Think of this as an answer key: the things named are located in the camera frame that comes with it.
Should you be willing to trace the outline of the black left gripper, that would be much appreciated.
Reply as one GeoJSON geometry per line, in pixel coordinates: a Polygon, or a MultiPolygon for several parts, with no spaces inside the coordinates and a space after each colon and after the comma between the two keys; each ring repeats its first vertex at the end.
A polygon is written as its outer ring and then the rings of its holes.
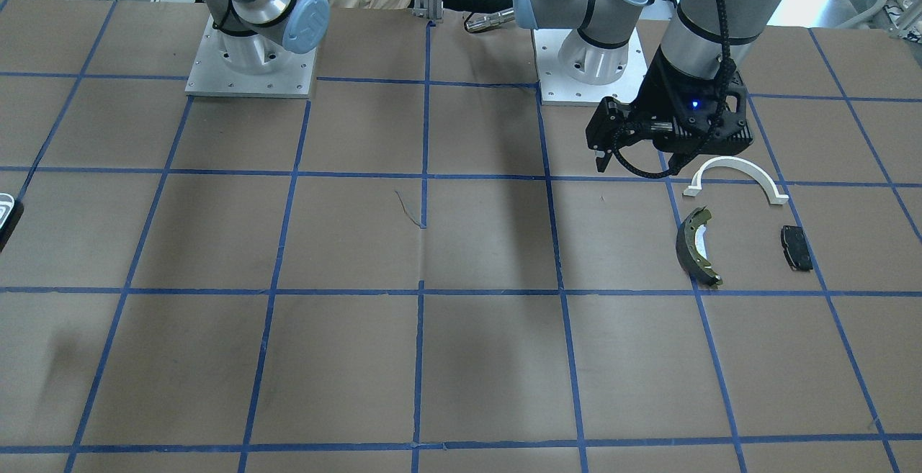
{"type": "MultiPolygon", "coordinates": [[[[643,77],[635,100],[622,104],[606,96],[586,126],[587,148],[595,150],[596,170],[603,174],[612,159],[611,150],[649,140],[662,152],[687,155],[706,138],[710,117],[718,105],[717,79],[685,75],[657,50],[643,77]]],[[[728,96],[738,108],[723,112],[723,123],[702,152],[735,156],[753,142],[748,127],[748,90],[738,71],[728,86],[728,96]]]]}

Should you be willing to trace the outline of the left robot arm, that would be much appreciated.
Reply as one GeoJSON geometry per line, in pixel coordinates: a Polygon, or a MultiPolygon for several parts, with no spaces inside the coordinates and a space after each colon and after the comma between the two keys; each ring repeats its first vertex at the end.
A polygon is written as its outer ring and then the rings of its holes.
{"type": "MultiPolygon", "coordinates": [[[[587,85],[615,82],[655,0],[511,0],[518,26],[565,30],[558,57],[587,85]]],[[[618,161],[636,176],[675,176],[701,155],[752,144],[740,64],[782,0],[678,0],[633,99],[599,100],[585,129],[596,170],[618,161]]]]}

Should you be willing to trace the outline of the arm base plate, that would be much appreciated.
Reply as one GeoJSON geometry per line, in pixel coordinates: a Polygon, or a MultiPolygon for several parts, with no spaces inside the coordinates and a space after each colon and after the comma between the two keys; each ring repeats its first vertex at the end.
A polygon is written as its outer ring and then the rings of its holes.
{"type": "Polygon", "coordinates": [[[534,30],[534,59],[541,100],[551,106],[595,107],[603,98],[630,103],[648,63],[636,31],[620,48],[588,44],[576,30],[534,30]]]}
{"type": "Polygon", "coordinates": [[[208,98],[309,99],[319,49],[296,54],[261,35],[234,37],[208,18],[185,92],[208,98]]]}

